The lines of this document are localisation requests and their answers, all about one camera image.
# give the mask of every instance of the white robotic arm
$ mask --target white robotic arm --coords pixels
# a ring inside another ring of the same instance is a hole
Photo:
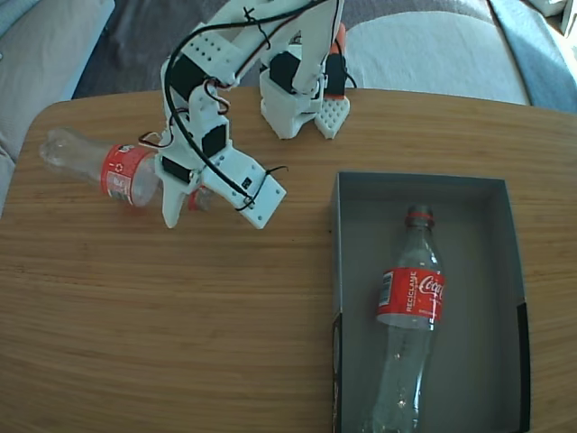
[[[217,91],[238,86],[261,60],[261,112],[277,135],[293,138],[314,119],[333,138],[350,109],[345,97],[325,99],[325,64],[342,10],[343,0],[233,0],[178,46],[162,67],[168,120],[155,160],[168,227],[202,187],[265,227],[286,191],[270,170],[234,149],[228,103]],[[301,45],[291,45],[298,33]]]

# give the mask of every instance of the open box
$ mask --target open box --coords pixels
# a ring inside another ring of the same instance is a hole
[[[443,319],[420,431],[529,430],[527,306],[504,180],[341,172],[334,189],[334,431],[357,433],[374,402],[386,347],[377,322],[411,204],[435,212],[444,260]]]

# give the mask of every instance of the wooden table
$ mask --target wooden table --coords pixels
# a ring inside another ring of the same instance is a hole
[[[286,201],[264,231],[228,205],[167,229],[46,171],[68,125],[134,143],[161,98],[77,100],[40,115],[0,220],[0,431],[328,432],[331,236],[340,169],[508,181],[527,279],[534,431],[577,422],[577,118],[523,106],[353,91],[333,142],[279,141],[256,89],[236,89],[235,145]]]

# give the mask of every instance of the clear plastic bottle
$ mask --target clear plastic bottle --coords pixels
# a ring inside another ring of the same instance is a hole
[[[68,128],[48,132],[40,155],[53,172],[98,186],[106,195],[136,207],[162,203],[160,179],[154,173],[154,150],[86,138]],[[208,210],[212,191],[201,188],[188,202],[189,210]]]
[[[387,352],[363,433],[417,431],[423,374],[441,318],[444,276],[433,241],[433,211],[427,206],[411,207],[406,225],[397,265],[383,275],[378,321],[387,325]]]

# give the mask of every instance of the coca-cola logo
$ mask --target coca-cola logo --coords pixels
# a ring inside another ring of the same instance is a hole
[[[444,285],[435,280],[434,275],[426,276],[418,286],[418,291],[424,295],[433,295],[439,299],[443,298]]]

